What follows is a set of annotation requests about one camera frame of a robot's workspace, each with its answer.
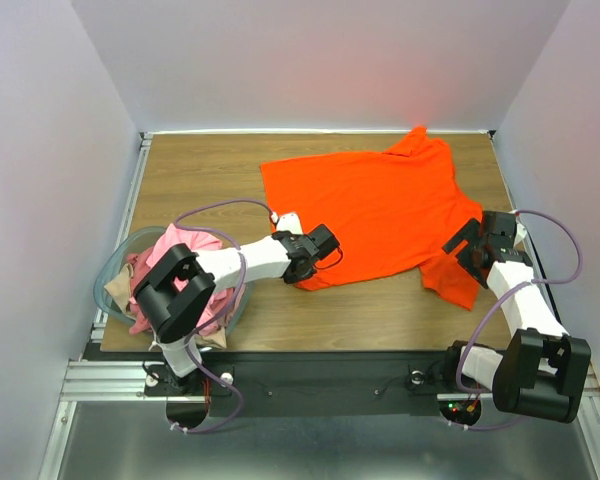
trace wooden tabletop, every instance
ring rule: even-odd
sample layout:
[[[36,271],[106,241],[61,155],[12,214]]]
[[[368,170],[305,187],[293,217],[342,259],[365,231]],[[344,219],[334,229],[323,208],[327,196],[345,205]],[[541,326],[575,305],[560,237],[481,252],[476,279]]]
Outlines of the wooden tabletop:
[[[486,135],[439,135],[451,146],[457,182],[485,209],[510,210],[505,187]],[[156,135],[153,137],[131,231],[167,226],[179,214],[209,203],[251,197],[264,200],[262,162],[321,153],[382,151],[401,135]],[[203,212],[192,225],[216,227],[240,243],[269,233],[266,211],[237,204]],[[472,311],[422,287],[417,269],[368,282],[307,292],[281,280],[255,284],[254,293],[228,339],[230,350],[444,349],[466,340],[494,295],[481,290]],[[105,351],[145,351],[147,335],[109,319]],[[480,337],[504,347],[509,333],[499,312]]]

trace orange cloth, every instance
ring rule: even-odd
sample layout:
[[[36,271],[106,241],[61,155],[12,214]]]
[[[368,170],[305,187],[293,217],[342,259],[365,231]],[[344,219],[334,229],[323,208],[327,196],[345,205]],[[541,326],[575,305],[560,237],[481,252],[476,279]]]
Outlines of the orange cloth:
[[[420,267],[423,285],[472,308],[478,283],[442,251],[482,208],[455,182],[451,149],[417,127],[387,151],[342,152],[261,165],[267,200],[296,212],[302,228],[324,223],[343,260],[297,284],[306,290],[386,277]],[[334,252],[319,266],[338,259]]]

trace laundry basket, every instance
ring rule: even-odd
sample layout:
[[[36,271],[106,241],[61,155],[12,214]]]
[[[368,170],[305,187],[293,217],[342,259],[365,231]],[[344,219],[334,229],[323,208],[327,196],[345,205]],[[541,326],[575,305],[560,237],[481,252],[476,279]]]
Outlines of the laundry basket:
[[[147,248],[155,245],[156,241],[164,234],[167,229],[165,227],[146,227],[137,232],[132,233],[125,241],[123,241],[116,251],[111,255],[111,258],[104,264],[102,270],[96,278],[96,282],[93,286],[93,298],[95,299],[96,305],[102,309],[103,312],[107,313],[110,317],[128,324],[129,326],[134,324],[132,318],[127,317],[120,311],[113,298],[104,289],[104,286],[113,280],[126,263],[127,255],[131,253],[142,253]],[[242,312],[251,296],[253,287],[250,284],[245,286],[244,294],[240,300],[240,305],[236,309],[231,322],[225,329],[226,334],[231,333],[236,323],[240,319]]]

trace pink towel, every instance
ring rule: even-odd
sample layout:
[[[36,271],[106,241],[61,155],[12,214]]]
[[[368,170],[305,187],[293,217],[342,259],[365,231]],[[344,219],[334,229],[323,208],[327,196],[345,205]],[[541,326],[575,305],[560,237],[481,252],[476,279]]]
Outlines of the pink towel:
[[[220,250],[222,248],[222,241],[209,233],[181,230],[171,224],[153,247],[148,248],[140,255],[132,254],[127,257],[127,262],[131,263],[133,266],[131,291],[133,291],[138,283],[140,283],[149,270],[158,263],[158,260],[162,258],[167,250],[179,243],[186,244],[190,250]],[[186,280],[175,280],[173,283],[178,290],[182,290],[187,285]],[[233,288],[213,294],[209,299],[209,303],[207,303],[200,320],[198,320],[197,325],[202,325],[219,312],[220,309],[227,304],[232,294]],[[129,329],[129,333],[136,334],[150,328],[149,321],[140,311],[135,298],[132,297],[130,303],[131,313],[136,314],[136,323]],[[199,334],[201,336],[210,335],[216,330],[218,330],[218,325],[214,322],[200,330]]]

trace white wall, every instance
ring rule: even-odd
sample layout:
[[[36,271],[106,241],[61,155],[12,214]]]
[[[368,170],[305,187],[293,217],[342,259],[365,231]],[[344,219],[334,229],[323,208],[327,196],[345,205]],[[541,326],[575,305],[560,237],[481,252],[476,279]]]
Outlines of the white wall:
[[[0,479],[37,478],[137,147],[68,0],[0,2]]]
[[[144,131],[500,125],[568,0],[72,0]]]
[[[495,136],[519,208],[555,214],[577,233],[582,276],[553,288],[573,335],[587,338],[600,375],[600,0],[573,0]],[[574,267],[555,228],[531,224],[551,277]]]

